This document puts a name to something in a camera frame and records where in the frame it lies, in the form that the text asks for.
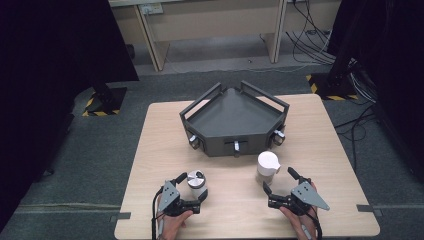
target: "white cup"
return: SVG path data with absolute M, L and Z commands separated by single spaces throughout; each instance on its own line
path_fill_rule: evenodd
M 256 171 L 256 180 L 260 185 L 265 182 L 267 185 L 272 184 L 274 175 L 280 171 L 280 163 L 275 153 L 265 151 L 258 156 L 258 165 Z

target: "wall outlet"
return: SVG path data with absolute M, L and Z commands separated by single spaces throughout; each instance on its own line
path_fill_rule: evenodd
M 146 14 L 159 14 L 163 13 L 162 4 L 161 3 L 146 3 L 138 5 L 138 9 L 144 15 Z

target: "black cable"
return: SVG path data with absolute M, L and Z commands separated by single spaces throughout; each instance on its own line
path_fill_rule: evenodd
M 320 62 L 318 59 L 315 59 L 314 57 L 312 57 L 311 55 L 309 55 L 307 51 L 305 51 L 305 50 L 304 50 L 304 49 L 302 49 L 301 47 L 298 47 L 298 46 L 297 46 L 297 42 L 295 42 L 295 41 L 291 38 L 291 36 L 290 36 L 290 34 L 289 34 L 288 32 L 286 32 L 286 34 L 287 34 L 287 36 L 289 37 L 289 39 L 292 41 L 292 43 L 294 44 L 293 51 L 292 51 L 292 54 L 293 54 L 293 58 L 294 58 L 294 60 L 296 60 L 297 62 L 300 62 L 300 63 L 317 63 L 317 64 L 322 64 L 322 65 L 331 65 L 331 64 L 328 64 L 328 63 L 326 63 L 326 62 Z M 312 59 L 314 59 L 314 60 L 316 60 L 316 61 L 301 61 L 301 60 L 296 59 L 296 57 L 295 57 L 295 55 L 294 55 L 294 49 L 295 49 L 295 48 L 297 48 L 298 50 L 302 51 L 304 54 L 308 55 L 310 58 L 312 58 Z
M 265 39 L 262 37 L 262 34 L 259 34 L 259 38 L 262 39 L 262 42 L 266 42 Z
M 296 36 L 296 34 L 294 33 L 294 32 L 292 32 L 292 34 L 293 34 L 293 36 L 295 36 L 296 37 L 296 39 L 297 39 L 297 41 L 298 42 L 300 42 L 300 43 L 302 43 L 303 45 L 305 45 L 305 47 L 307 47 L 307 48 L 310 48 L 310 49 L 312 49 L 313 51 L 315 51 L 315 52 L 318 52 L 319 53 L 319 51 L 317 51 L 316 49 L 314 49 L 313 47 L 311 47 L 311 46 L 309 46 L 309 45 L 307 45 L 306 43 L 304 43 L 302 40 L 300 40 L 300 37 L 301 37 L 301 35 L 298 37 L 298 36 Z M 323 58 L 321 58 L 320 56 L 318 56 L 318 55 L 316 55 L 315 53 L 313 53 L 313 52 L 309 52 L 309 51 L 307 51 L 308 53 L 310 53 L 310 54 L 312 54 L 313 56 L 315 56 L 316 58 L 318 58 L 320 61 L 322 61 L 322 62 L 325 62 L 325 63 L 327 63 L 327 64 L 333 64 L 332 62 L 330 62 L 330 61 L 328 61 L 327 59 L 323 59 Z
M 340 135 L 340 136 L 342 136 L 342 137 L 344 137 L 344 138 L 346 138 L 346 139 L 347 139 L 347 140 L 349 140 L 349 141 L 355 141 L 355 142 L 362 141 L 362 140 L 364 140 L 364 139 L 365 139 L 365 137 L 367 136 L 367 130 L 365 129 L 365 127 L 364 127 L 363 125 L 365 125 L 367 122 L 372 121 L 372 120 L 375 120 L 375 119 L 376 119 L 376 118 L 372 118 L 372 119 L 366 120 L 365 122 L 363 122 L 363 123 L 361 123 L 360 125 L 358 125 L 359 127 L 361 127 L 361 129 L 363 129 L 363 132 L 364 132 L 363 136 L 362 136 L 362 137 L 360 137 L 360 138 L 351 139 L 351 138 L 349 138 L 349 137 L 345 136 L 344 134 L 346 134 L 346 133 L 350 132 L 350 130 L 347 130 L 347 131 L 342 132 L 342 133 L 337 133 L 337 134 L 338 134 L 338 135 Z
M 374 115 L 374 113 L 370 113 L 370 114 L 368 114 L 368 115 L 365 115 L 365 116 L 363 116 L 363 117 L 362 117 L 362 119 L 367 118 L 367 117 L 372 116 L 372 115 Z M 342 124 L 336 125 L 336 126 L 334 126 L 334 128 L 343 127 L 343 126 L 348 125 L 349 123 L 353 123 L 353 122 L 355 122 L 355 121 L 357 121 L 357 120 L 358 120 L 358 118 L 355 118 L 354 120 L 350 120 L 350 121 L 347 121 L 347 122 L 345 122 L 345 123 L 342 123 Z
M 353 152 L 353 172 L 356 174 L 356 146 L 355 146 L 355 127 L 356 125 L 361 121 L 362 116 L 374 105 L 370 105 L 367 107 L 361 115 L 358 117 L 358 119 L 355 121 L 355 123 L 352 126 L 351 130 L 351 136 L 352 136 L 352 152 Z
M 349 102 L 351 102 L 351 103 L 353 103 L 353 104 L 355 104 L 355 105 L 358 105 L 358 106 L 362 106 L 362 105 L 365 105 L 365 104 L 368 104 L 368 103 L 370 103 L 370 102 L 371 102 L 370 100 L 366 100 L 365 102 L 357 103 L 357 102 L 355 102 L 355 101 L 354 101 L 354 100 L 352 100 L 352 99 L 346 99 L 346 100 L 348 100 Z
M 306 216 L 308 216 L 312 220 L 312 222 L 314 222 L 315 227 L 317 228 L 317 233 L 318 233 L 317 240 L 321 240 L 322 239 L 322 228 L 321 228 L 321 224 L 318 221 L 318 217 L 314 218 L 307 212 L 305 212 L 305 214 L 306 214 Z
M 350 73 L 350 80 L 359 94 L 371 102 L 377 102 L 377 88 L 371 79 L 368 78 L 366 72 L 352 72 Z
M 294 8 L 300 13 L 302 14 L 302 16 L 306 19 L 307 22 L 309 22 L 315 29 L 315 31 L 317 31 L 318 33 L 321 33 L 323 36 L 325 36 L 325 34 L 314 24 L 313 20 L 312 20 L 312 16 L 310 14 L 310 9 L 309 9 L 309 0 L 305 1 L 306 3 L 306 9 L 308 11 L 308 16 L 306 16 L 297 6 L 296 6 L 296 2 L 293 2 L 293 6 Z
M 165 213 L 162 213 L 159 216 L 156 216 L 156 220 L 158 220 L 158 218 L 162 217 L 163 215 L 165 215 Z
M 163 191 L 163 186 L 160 187 L 159 191 L 155 194 L 155 197 L 153 198 L 153 204 L 152 204 L 152 240 L 156 240 L 156 199 L 158 198 L 159 194 L 161 194 Z
M 301 34 L 300 34 L 300 36 L 299 37 L 297 37 L 295 34 L 294 34 L 294 32 L 293 32 L 293 35 L 297 38 L 297 40 L 296 40 L 296 43 L 295 43 L 295 47 L 297 47 L 300 51 L 302 51 L 303 53 L 305 53 L 306 55 L 308 55 L 310 58 L 312 58 L 312 59 L 314 59 L 314 60 L 316 60 L 316 61 L 318 61 L 318 62 L 314 62 L 314 63 L 318 63 L 318 64 L 323 64 L 323 65 L 331 65 L 332 64 L 332 62 L 330 62 L 329 60 L 327 60 L 327 59 L 323 59 L 323 58 L 321 58 L 321 57 L 319 57 L 319 56 L 317 56 L 315 53 L 311 53 L 311 52 L 309 52 L 308 50 L 306 50 L 305 49 L 305 47 L 302 47 L 300 44 L 298 44 L 298 42 L 301 42 L 304 46 L 306 46 L 307 48 L 310 48 L 310 49 L 312 49 L 313 51 L 316 51 L 318 54 L 321 54 L 322 55 L 322 57 L 324 57 L 324 58 L 328 58 L 328 59 L 331 59 L 331 60 L 334 60 L 332 57 L 330 57 L 330 56 L 328 56 L 328 55 L 326 55 L 325 54 L 325 51 L 323 51 L 322 50 L 322 48 L 319 48 L 313 41 L 312 41 L 312 39 L 310 39 L 310 37 L 306 34 L 306 32 L 305 32 L 305 29 L 306 29 L 306 26 L 307 26 L 307 23 L 309 22 L 309 23 L 311 23 L 312 24 L 312 26 L 314 26 L 314 29 L 315 29 L 315 32 L 318 32 L 318 36 L 320 37 L 320 39 L 321 39 L 321 41 L 323 41 L 323 43 L 325 44 L 325 41 L 321 38 L 321 36 L 320 36 L 320 34 L 319 33 L 321 33 L 321 34 L 324 34 L 324 33 L 322 33 L 322 31 L 320 31 L 316 26 L 315 26 L 315 24 L 314 24 L 314 22 L 313 22 L 313 19 L 312 19 L 312 16 L 310 15 L 310 9 L 309 9 L 309 2 L 308 1 L 306 1 L 306 7 L 307 7 L 307 12 L 308 12 L 308 15 L 306 16 L 297 6 L 296 6 L 296 2 L 293 2 L 293 5 L 294 5 L 294 7 L 296 8 L 296 10 L 300 13 L 300 14 L 302 14 L 302 16 L 305 18 L 305 24 L 304 24 L 304 27 L 303 27 L 303 29 L 302 29 L 302 32 L 301 32 Z M 317 49 L 315 49 L 315 48 L 313 48 L 313 47 L 311 47 L 311 46 L 309 46 L 309 45 L 307 45 L 306 43 L 304 43 L 303 41 L 301 41 L 300 40 L 300 38 L 301 38 L 301 36 L 302 36 L 302 34 L 303 33 L 305 33 L 305 35 L 306 35 L 306 37 L 309 39 L 309 41 L 315 46 L 315 47 L 317 47 L 317 48 L 319 48 L 319 50 L 317 50 Z M 295 57 L 294 57 L 294 49 L 293 49 L 293 58 L 296 60 L 296 61 L 298 61 L 298 62 L 301 62 L 301 63 L 308 63 L 308 62 L 304 62 L 304 61 L 299 61 L 299 60 L 297 60 Z
M 314 218 L 314 217 L 312 217 L 311 216 L 311 214 L 309 214 L 307 211 L 305 211 L 305 210 L 303 210 L 301 207 L 299 207 L 299 205 L 297 205 L 296 203 L 294 203 L 292 206 L 295 206 L 296 208 L 297 208 L 297 210 L 298 211 L 300 211 L 301 213 L 303 213 L 303 214 L 305 214 L 306 216 L 308 216 L 311 220 L 312 220 L 312 222 L 314 223 L 314 225 L 315 225 L 315 228 L 317 229 L 317 233 L 318 233 L 318 236 L 317 236 L 317 240 L 322 240 L 322 228 L 321 228 L 321 224 L 319 223 L 319 220 L 318 220 L 318 214 L 317 214 L 317 212 L 315 211 L 315 209 L 311 206 L 311 208 L 314 210 L 314 212 L 315 212 L 315 215 L 317 216 L 316 218 Z
M 353 61 L 351 61 L 348 65 L 348 69 L 346 70 L 347 73 L 352 72 L 353 70 L 351 70 L 350 68 L 355 67 L 358 64 L 358 60 L 354 59 Z
M 325 47 L 325 43 L 324 43 L 324 46 L 322 48 L 320 48 L 318 45 L 316 45 L 314 43 L 314 41 L 312 41 L 312 39 L 309 37 L 310 34 L 307 31 L 306 31 L 305 35 L 309 39 L 309 41 L 312 43 L 312 45 L 314 45 L 318 49 L 318 50 L 316 50 L 316 48 L 313 48 L 315 51 L 319 52 L 320 54 L 322 54 L 326 58 L 329 58 L 329 59 L 331 59 L 333 61 L 336 60 L 336 58 L 333 55 L 331 55 L 331 54 L 329 54 L 329 53 L 327 53 L 327 52 L 325 52 L 325 51 L 322 50 L 323 47 Z

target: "cable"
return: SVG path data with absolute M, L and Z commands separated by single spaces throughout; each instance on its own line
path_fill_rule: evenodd
M 372 93 L 368 93 L 368 90 L 364 89 L 361 84 L 359 83 L 358 79 L 355 77 L 355 75 L 351 72 L 350 77 L 352 79 L 353 86 L 355 87 L 356 91 L 361 94 L 364 98 L 368 99 L 369 101 L 376 103 L 375 97 L 371 96 Z
M 296 34 L 294 33 L 294 32 L 292 32 L 292 34 L 293 34 L 293 36 L 295 36 L 296 37 L 296 39 L 297 39 L 297 42 L 300 42 L 300 43 L 302 43 L 303 45 L 305 45 L 305 47 L 307 47 L 307 48 L 310 48 L 310 49 L 312 49 L 313 51 L 315 51 L 315 52 L 317 52 L 317 53 L 319 53 L 320 54 L 320 52 L 318 52 L 318 50 L 316 50 L 315 48 L 313 48 L 313 47 L 311 47 L 311 46 L 309 46 L 309 45 L 307 45 L 307 44 L 305 44 L 302 40 L 300 40 L 300 36 L 298 37 L 298 36 L 296 36 Z M 322 61 L 322 62 L 324 62 L 324 63 L 326 63 L 326 64 L 332 64 L 332 62 L 329 62 L 328 60 L 326 60 L 326 59 L 323 59 L 323 58 L 321 58 L 321 57 L 319 57 L 318 55 L 316 55 L 315 53 L 313 53 L 313 52 L 309 52 L 309 51 L 307 51 L 308 53 L 310 53 L 310 54 L 312 54 L 312 55 L 314 55 L 316 58 L 318 58 L 320 61 Z
M 377 118 L 368 119 L 368 120 L 365 120 L 365 121 L 361 122 L 360 124 L 358 124 L 358 126 L 361 127 L 361 129 L 363 129 L 363 131 L 364 131 L 364 135 L 362 137 L 360 137 L 360 138 L 357 138 L 356 137 L 356 139 L 351 139 L 351 138 L 345 136 L 344 134 L 350 132 L 350 130 L 346 130 L 344 132 L 337 132 L 337 135 L 340 135 L 340 136 L 346 138 L 349 141 L 359 142 L 361 140 L 364 140 L 365 137 L 367 136 L 367 131 L 366 131 L 366 129 L 365 129 L 365 127 L 363 125 L 365 125 L 367 122 L 372 121 L 372 120 L 375 120 L 375 119 L 377 119 Z
M 292 54 L 293 54 L 293 58 L 294 58 L 294 60 L 296 60 L 297 62 L 300 62 L 300 63 L 316 63 L 316 64 L 322 64 L 322 65 L 331 65 L 331 64 L 329 64 L 329 63 L 322 62 L 322 61 L 320 61 L 319 59 L 315 59 L 313 56 L 309 55 L 309 54 L 308 54 L 308 52 L 307 52 L 306 50 L 304 50 L 302 47 L 297 47 L 297 41 L 294 41 L 294 40 L 291 38 L 291 36 L 290 36 L 290 34 L 289 34 L 288 32 L 286 32 L 286 34 L 287 34 L 287 36 L 289 37 L 289 39 L 292 41 L 292 43 L 294 44 L 293 51 L 292 51 Z M 298 60 L 298 59 L 295 57 L 295 55 L 294 55 L 294 49 L 295 49 L 295 48 L 298 48 L 300 51 L 302 51 L 303 53 L 305 53 L 306 55 L 308 55 L 310 58 L 314 59 L 315 61 L 312 61 L 312 60 L 311 60 L 311 61 L 307 62 L 307 61 L 301 61 L 301 60 Z
M 259 38 L 262 39 L 262 42 L 266 42 L 265 39 L 262 37 L 262 34 L 259 34 Z
M 351 130 L 351 136 L 352 136 L 352 152 L 353 152 L 353 172 L 355 172 L 356 174 L 356 146 L 355 146 L 355 127 L 356 125 L 360 122 L 360 120 L 362 119 L 362 116 L 369 110 L 371 109 L 371 107 L 374 105 L 370 105 L 369 107 L 367 107 L 362 113 L 361 115 L 358 117 L 358 119 L 355 121 L 355 123 L 352 126 L 352 130 Z
M 158 220 L 160 217 L 162 217 L 163 215 L 165 215 L 165 213 L 161 213 L 159 216 L 156 216 L 156 220 Z
M 158 198 L 159 194 L 161 194 L 163 191 L 163 186 L 160 187 L 159 191 L 155 194 L 155 197 L 153 198 L 153 204 L 152 204 L 152 240 L 156 240 L 156 199 Z
M 352 99 L 346 99 L 347 101 L 349 101 L 349 102 L 351 102 L 351 103 L 353 103 L 353 104 L 355 104 L 355 105 L 358 105 L 358 106 L 362 106 L 362 105 L 365 105 L 365 104 L 368 104 L 368 103 L 370 103 L 370 101 L 368 101 L 368 100 L 366 100 L 365 102 L 361 102 L 361 103 L 357 103 L 357 102 L 355 102 L 355 101 L 357 101 L 358 100 L 358 98 L 356 99 L 356 100 L 352 100 Z
M 370 113 L 370 114 L 368 114 L 368 115 L 362 116 L 362 119 L 367 118 L 367 117 L 372 116 L 372 115 L 374 115 L 374 113 Z M 350 121 L 348 121 L 348 122 L 345 122 L 345 123 L 342 123 L 342 124 L 336 125 L 336 126 L 334 126 L 334 128 L 343 127 L 343 126 L 348 125 L 349 123 L 353 123 L 353 122 L 355 122 L 355 121 L 357 121 L 357 119 L 350 120 Z
M 312 41 L 312 39 L 309 37 L 309 35 L 310 35 L 310 33 L 308 33 L 308 31 L 306 31 L 306 37 L 309 39 L 309 41 L 315 46 L 315 47 L 317 47 L 318 49 L 320 49 L 320 51 L 318 52 L 318 53 L 321 53 L 322 55 L 324 55 L 324 56 L 326 56 L 327 58 L 329 58 L 329 59 L 331 59 L 331 60 L 336 60 L 336 58 L 333 56 L 333 55 L 331 55 L 331 54 L 329 54 L 329 53 L 327 53 L 327 52 L 325 52 L 324 51 L 324 49 L 327 47 L 327 45 L 328 45 L 328 43 L 330 42 L 330 39 L 327 39 L 327 41 L 325 41 L 325 43 L 324 43 L 324 46 L 322 47 L 322 48 L 320 48 L 318 45 L 316 45 L 315 43 L 314 43 L 314 41 Z
M 296 6 L 296 1 L 294 1 L 293 2 L 293 6 L 294 6 L 294 8 L 300 13 L 300 14 L 302 14 L 302 16 L 306 19 L 306 21 L 307 22 L 309 22 L 313 27 L 314 27 L 314 29 L 318 32 L 318 33 L 321 33 L 323 36 L 325 36 L 325 34 L 314 24 L 314 22 L 313 22 L 313 20 L 312 20 L 312 16 L 311 16 L 311 13 L 310 13 L 310 8 L 309 8 L 309 0 L 306 0 L 305 1 L 305 4 L 306 4 L 306 9 L 307 9 L 307 11 L 308 11 L 308 15 L 305 15 L 297 6 Z M 321 39 L 321 41 L 323 42 L 323 43 L 325 43 L 324 42 L 324 40 L 321 38 L 321 35 L 319 35 L 318 34 L 318 36 L 320 37 L 320 39 Z
M 312 208 L 312 211 L 314 211 L 315 216 L 316 216 L 316 217 L 317 217 L 317 219 L 319 220 L 317 210 L 315 210 L 315 208 Z
M 314 225 L 315 225 L 315 227 L 317 229 L 317 233 L 318 233 L 317 240 L 321 240 L 322 239 L 322 228 L 321 228 L 321 224 L 319 223 L 318 214 L 316 213 L 315 209 L 311 206 L 311 208 L 315 212 L 315 215 L 317 216 L 316 218 L 312 217 L 311 214 L 309 214 L 307 211 L 303 210 L 296 203 L 294 203 L 292 206 L 295 206 L 298 211 L 300 211 L 301 213 L 305 214 L 306 216 L 308 216 L 312 220 L 312 222 L 314 223 Z

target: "yellow and black hazard tape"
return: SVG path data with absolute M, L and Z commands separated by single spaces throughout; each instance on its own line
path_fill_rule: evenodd
M 318 87 L 312 79 L 311 75 L 306 76 L 306 80 L 308 80 L 309 86 L 311 87 L 312 93 L 317 93 Z M 358 96 L 356 95 L 345 95 L 345 96 L 321 96 L 322 100 L 356 100 Z
M 91 98 L 88 100 L 87 105 L 86 105 L 85 110 L 84 110 L 84 113 L 82 114 L 83 117 L 88 117 L 88 116 L 108 116 L 108 115 L 117 115 L 119 113 L 119 109 L 112 110 L 111 112 L 89 111 L 88 109 L 93 104 L 95 96 L 96 96 L 96 93 L 93 93 L 93 95 L 91 95 Z

